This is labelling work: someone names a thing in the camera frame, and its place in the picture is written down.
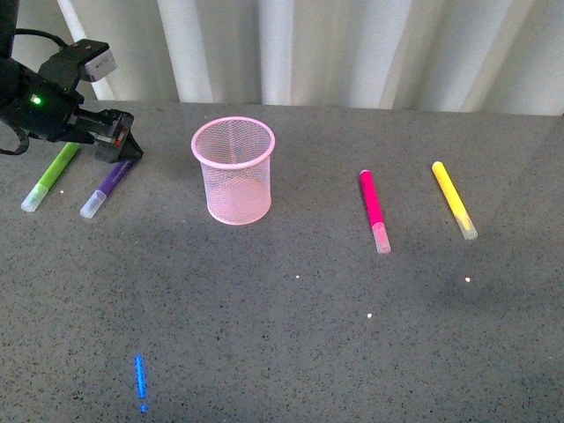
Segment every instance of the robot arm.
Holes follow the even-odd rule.
[[[96,159],[108,163],[141,159],[143,150],[130,133],[133,115],[114,109],[94,113],[79,107],[85,99],[76,91],[78,82],[98,81],[116,68],[108,44],[81,40],[66,45],[50,34],[16,29],[18,8],[19,0],[0,0],[0,120],[16,132],[20,142],[15,151],[0,149],[0,153],[22,154],[31,137],[96,143]],[[36,73],[11,58],[17,34],[47,35],[61,50]]]

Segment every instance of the speckled table surface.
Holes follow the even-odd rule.
[[[561,118],[88,107],[130,111],[145,149],[94,219],[78,210],[111,165],[93,147],[31,214],[19,205],[62,145],[0,157],[0,421],[564,421]],[[226,115],[277,137],[272,207],[248,226],[210,216],[189,148]],[[15,137],[2,126],[0,141]],[[477,240],[461,235],[435,160]]]

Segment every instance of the yellow marker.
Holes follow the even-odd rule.
[[[431,168],[433,169],[434,177],[437,178],[439,185],[441,185],[442,193],[447,198],[447,202],[449,202],[450,210],[452,210],[452,214],[455,215],[456,222],[458,222],[458,225],[460,226],[462,235],[464,235],[466,240],[473,240],[477,238],[478,232],[476,232],[476,228],[472,224],[470,216],[468,216],[468,212],[466,211],[460,196],[456,192],[455,186],[450,180],[447,169],[444,168],[444,165],[440,161],[433,163]]]

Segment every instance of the white curtain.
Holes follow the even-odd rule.
[[[20,0],[18,27],[108,42],[102,100],[564,113],[562,0]]]

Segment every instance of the pen holder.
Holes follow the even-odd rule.
[[[247,117],[224,117],[200,128],[192,152],[204,175],[208,211],[228,225],[259,220],[271,208],[274,134]]]

